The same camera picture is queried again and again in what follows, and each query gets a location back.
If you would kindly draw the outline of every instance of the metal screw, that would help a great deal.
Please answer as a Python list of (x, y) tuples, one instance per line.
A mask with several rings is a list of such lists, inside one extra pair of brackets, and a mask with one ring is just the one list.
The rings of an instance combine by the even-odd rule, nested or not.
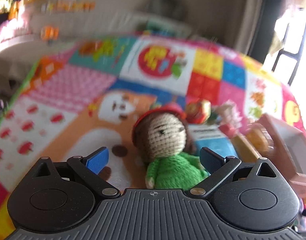
[(106, 196), (114, 196), (117, 194), (117, 190), (112, 187), (107, 187), (104, 190), (102, 190), (102, 194)]
[(201, 196), (201, 195), (204, 195), (206, 193), (206, 191), (203, 188), (200, 188), (200, 187), (192, 188), (190, 190), (190, 192), (191, 192), (191, 194), (197, 195), (197, 196)]

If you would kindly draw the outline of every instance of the white square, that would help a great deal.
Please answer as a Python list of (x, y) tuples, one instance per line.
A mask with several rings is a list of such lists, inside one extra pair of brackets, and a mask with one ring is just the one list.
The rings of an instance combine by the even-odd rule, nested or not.
[(281, 86), (249, 71), (246, 71), (246, 77), (245, 116), (257, 120), (262, 114), (270, 114), (281, 119), (283, 112)]
[(178, 41), (140, 38), (130, 51), (120, 77), (131, 82), (186, 95), (195, 49)]
[(0, 150), (3, 152), (0, 182), (9, 192), (45, 147), (77, 117), (77, 114), (37, 103), (23, 95), (10, 112), (12, 117), (0, 124)]

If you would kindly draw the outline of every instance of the red hat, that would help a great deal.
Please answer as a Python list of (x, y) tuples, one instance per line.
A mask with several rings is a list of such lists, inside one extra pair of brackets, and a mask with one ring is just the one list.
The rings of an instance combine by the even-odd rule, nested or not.
[(163, 105), (161, 107), (151, 109), (151, 110), (147, 111), (145, 114), (141, 115), (139, 117), (139, 119), (136, 121), (136, 123), (134, 124), (133, 130), (132, 130), (132, 142), (133, 142), (133, 144), (134, 144), (135, 128), (145, 117), (149, 116), (152, 113), (171, 113), (171, 114), (174, 114), (177, 117), (179, 117), (181, 121), (186, 119), (186, 113), (176, 103), (169, 103), (169, 104)]

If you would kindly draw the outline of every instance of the orange square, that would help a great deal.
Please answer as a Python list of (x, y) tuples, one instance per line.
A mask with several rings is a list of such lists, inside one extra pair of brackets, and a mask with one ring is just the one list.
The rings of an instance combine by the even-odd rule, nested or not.
[(63, 67), (63, 63), (52, 60), (48, 57), (43, 57), (37, 63), (34, 72), (29, 73), (28, 82), (23, 82), (23, 92), (29, 91), (41, 86), (46, 80)]

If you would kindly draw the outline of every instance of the doll hair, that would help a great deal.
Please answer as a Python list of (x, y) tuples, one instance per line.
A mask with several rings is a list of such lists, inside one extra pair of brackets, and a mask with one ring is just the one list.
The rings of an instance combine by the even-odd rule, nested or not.
[[(146, 116), (133, 130), (133, 144), (139, 149), (142, 160), (145, 164), (149, 164), (152, 160), (151, 149), (149, 147), (148, 130), (153, 119), (155, 119), (161, 113), (151, 113)], [(186, 142), (183, 149), (184, 152), (188, 154), (193, 154), (195, 152), (194, 142), (188, 131), (188, 123), (186, 120), (182, 120), (178, 115), (175, 116), (183, 123), (186, 131)]]

